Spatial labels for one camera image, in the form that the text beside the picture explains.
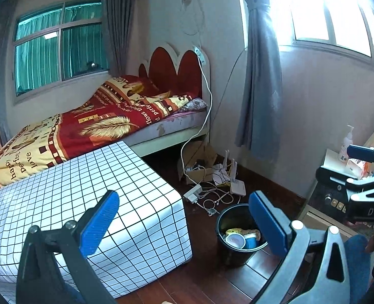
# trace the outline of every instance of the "white grid tablecloth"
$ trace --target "white grid tablecloth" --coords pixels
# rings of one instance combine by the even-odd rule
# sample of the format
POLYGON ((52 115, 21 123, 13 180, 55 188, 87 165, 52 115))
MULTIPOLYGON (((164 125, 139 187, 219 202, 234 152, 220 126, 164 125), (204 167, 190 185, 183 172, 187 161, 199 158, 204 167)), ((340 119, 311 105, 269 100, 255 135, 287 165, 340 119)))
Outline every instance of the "white grid tablecloth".
MULTIPOLYGON (((120 207, 88 261, 114 297, 192 257, 180 194, 118 142, 0 189, 0 292, 7 301, 15 303, 29 227, 50 230, 79 220, 107 190, 119 194, 120 207)), ((65 281, 75 287, 62 254, 56 259, 65 281)))

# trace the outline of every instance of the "pillow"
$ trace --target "pillow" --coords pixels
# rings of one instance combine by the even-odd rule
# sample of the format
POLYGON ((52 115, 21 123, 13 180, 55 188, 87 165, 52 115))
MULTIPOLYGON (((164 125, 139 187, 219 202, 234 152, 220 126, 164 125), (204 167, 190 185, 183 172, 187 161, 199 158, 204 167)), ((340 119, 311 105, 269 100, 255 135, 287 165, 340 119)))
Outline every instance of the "pillow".
POLYGON ((192 111, 202 111, 208 107, 208 104, 204 102, 201 98, 194 98, 189 101, 186 105, 179 108, 174 114, 183 113, 183 112, 192 112, 192 111))

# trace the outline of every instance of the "red bedspread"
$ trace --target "red bedspread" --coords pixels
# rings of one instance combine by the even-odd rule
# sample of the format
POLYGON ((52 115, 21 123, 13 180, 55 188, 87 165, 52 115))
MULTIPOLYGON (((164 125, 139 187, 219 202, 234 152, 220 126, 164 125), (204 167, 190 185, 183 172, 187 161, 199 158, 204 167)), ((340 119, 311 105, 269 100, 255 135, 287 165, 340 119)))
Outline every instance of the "red bedspread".
POLYGON ((26 126, 12 138, 0 150, 0 188, 120 140, 193 98, 160 93, 149 79, 108 80, 79 108, 26 126))

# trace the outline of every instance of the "gray curtain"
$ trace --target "gray curtain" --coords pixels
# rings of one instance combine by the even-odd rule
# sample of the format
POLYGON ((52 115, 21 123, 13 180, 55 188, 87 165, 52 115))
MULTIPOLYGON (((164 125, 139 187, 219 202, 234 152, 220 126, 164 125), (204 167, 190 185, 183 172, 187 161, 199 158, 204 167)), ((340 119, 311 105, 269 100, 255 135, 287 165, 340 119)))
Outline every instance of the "gray curtain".
POLYGON ((249 43, 245 90, 236 145, 260 160, 279 153, 282 71, 279 46, 270 18, 270 0, 245 0, 249 9, 249 43))
POLYGON ((7 111, 5 108, 6 78, 11 73, 6 72, 6 56, 8 43, 11 38, 9 32, 13 26, 14 12, 17 0, 5 0, 0 6, 0 143, 4 145, 11 139, 7 123, 7 111))
POLYGON ((128 37, 135 0, 102 0, 102 29, 109 73, 118 77, 125 73, 128 37))

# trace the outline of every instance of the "blue gripper pad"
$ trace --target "blue gripper pad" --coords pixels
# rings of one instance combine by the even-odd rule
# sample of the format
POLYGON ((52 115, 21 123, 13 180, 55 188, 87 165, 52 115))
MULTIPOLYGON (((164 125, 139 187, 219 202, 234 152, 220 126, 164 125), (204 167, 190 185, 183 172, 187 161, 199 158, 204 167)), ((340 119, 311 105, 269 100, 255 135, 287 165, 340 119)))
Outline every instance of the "blue gripper pad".
POLYGON ((347 149, 350 158, 374 162, 374 150, 368 147, 350 145, 347 149))
POLYGON ((111 191, 107 197, 103 197, 101 200, 97 204, 97 207, 99 204, 101 205, 94 212, 80 234, 80 252, 84 257, 95 253, 119 208, 119 196, 117 192, 111 191))
POLYGON ((275 208, 261 191, 250 195, 249 211, 272 253, 283 259, 291 242, 290 220, 280 209, 275 208))

